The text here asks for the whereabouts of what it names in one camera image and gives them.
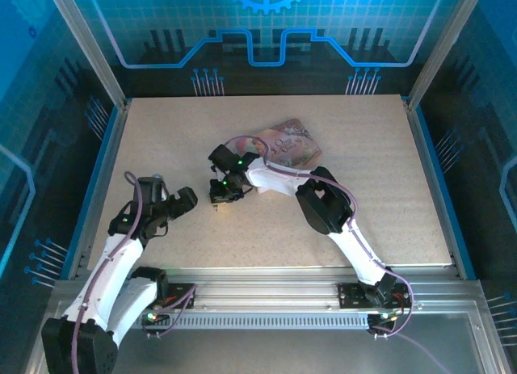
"snack bag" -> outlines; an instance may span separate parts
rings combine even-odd
[[[269,160],[281,166],[313,170],[321,161],[322,151],[307,129],[297,118],[285,121],[256,134],[269,145]],[[235,143],[237,152],[255,152],[264,155],[264,146],[258,140],[242,138]]]

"glass wall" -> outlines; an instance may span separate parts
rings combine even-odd
[[[480,0],[421,104],[488,298],[517,294],[516,3]]]
[[[113,106],[52,0],[0,0],[0,70],[0,372],[18,373]]]
[[[409,93],[458,0],[76,0],[127,96]]]

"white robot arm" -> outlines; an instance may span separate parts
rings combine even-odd
[[[208,159],[217,175],[217,179],[210,182],[213,204],[241,199],[245,195],[243,186],[295,196],[310,226],[332,239],[351,262],[368,300],[382,307],[392,299],[396,278],[386,273],[385,265],[360,232],[350,198],[337,187],[315,180],[337,183],[326,168],[295,170],[265,163],[255,153],[240,157],[225,145],[219,145]]]
[[[135,223],[138,208],[135,192],[133,201],[111,221],[103,254],[77,298],[61,318],[49,318],[42,328],[50,374],[73,372],[73,338],[78,345],[78,372],[111,372],[120,342],[134,321],[150,305],[166,303],[169,284],[166,272],[161,269],[138,267],[127,287],[122,293],[120,290],[158,228],[167,231],[168,221],[192,210],[197,205],[197,197],[189,187],[178,191],[179,199],[168,195],[160,178],[139,178],[138,183],[142,194],[140,219]],[[133,234],[113,254],[126,234],[131,233],[133,224],[136,227]],[[74,337],[77,327],[78,335]]]

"speckled tabletop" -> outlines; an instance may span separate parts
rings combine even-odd
[[[251,192],[216,212],[208,155],[230,137],[299,118],[323,151],[322,165],[359,201],[357,221],[391,265],[450,264],[431,193],[397,95],[134,99],[91,252],[102,252],[110,220],[132,198],[125,170],[161,174],[171,192],[192,187],[199,203],[149,242],[138,265],[306,267],[350,265],[306,223],[295,198]]]

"blue trim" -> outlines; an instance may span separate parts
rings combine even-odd
[[[79,213],[78,223],[75,225],[74,234],[72,235],[72,240],[70,241],[70,246],[68,249],[68,253],[66,254],[65,263],[63,264],[63,268],[61,269],[60,279],[67,279],[70,269],[72,268],[72,263],[74,262],[74,255],[78,249],[79,237],[81,236],[81,231],[86,220],[86,214],[88,213],[88,208],[90,207],[91,198],[93,197],[95,187],[97,186],[97,181],[99,180],[100,168],[103,164],[104,156],[106,155],[107,145],[110,141],[111,134],[113,133],[113,128],[115,126],[117,116],[117,108],[116,106],[114,106],[113,111],[110,115],[110,121],[108,122],[106,127],[106,132],[104,133],[103,143],[100,145],[99,154],[97,155],[97,160],[95,161],[94,170],[91,173],[90,182],[88,183],[88,188],[86,189],[84,200],[82,201],[82,207],[81,212]]]
[[[429,133],[429,128],[427,127],[426,120],[423,116],[422,108],[418,106],[416,111],[418,122],[422,127],[422,133],[427,148],[429,150],[429,155],[431,157],[431,164],[433,165],[433,170],[435,171],[436,178],[438,179],[439,190],[442,193],[443,200],[445,202],[445,209],[447,211],[448,218],[451,222],[452,232],[454,233],[454,237],[458,245],[458,251],[460,252],[458,255],[461,258],[461,263],[463,264],[465,270],[465,277],[467,279],[476,279],[476,274],[474,272],[472,262],[470,261],[469,251],[467,250],[463,234],[461,233],[460,222],[458,222],[458,217],[456,216],[456,212],[454,211],[454,207],[452,206],[451,196],[447,189],[447,184],[445,183],[445,177],[443,176],[443,172],[439,166],[438,156],[436,155],[435,147],[433,145],[431,134]]]
[[[510,160],[506,162],[504,167],[502,168],[501,173],[501,181],[499,183],[499,195],[501,196],[502,202],[504,203],[504,207],[506,212],[508,212],[508,216],[510,217],[510,221],[514,226],[515,232],[517,232],[517,215],[515,215],[515,210],[513,205],[510,202],[510,198],[506,193],[506,185],[508,183],[508,174],[511,169],[517,166],[517,156],[512,157]]]
[[[0,259],[0,279],[2,278],[3,272],[6,270],[7,262],[11,257],[13,249],[15,248],[16,241],[18,240],[18,236],[20,231],[22,231],[23,223],[27,219],[27,214],[29,213],[29,209],[31,208],[32,201],[36,196],[36,185],[34,183],[34,175],[32,174],[31,166],[23,159],[16,156],[12,153],[8,148],[4,145],[0,144],[0,153],[3,153],[9,158],[20,170],[25,172],[27,176],[27,183],[29,186],[29,195],[25,200],[25,204],[23,205],[22,212],[19,214],[18,220],[16,221],[15,228],[9,238],[9,242],[7,243],[6,250],[2,255],[2,259]]]

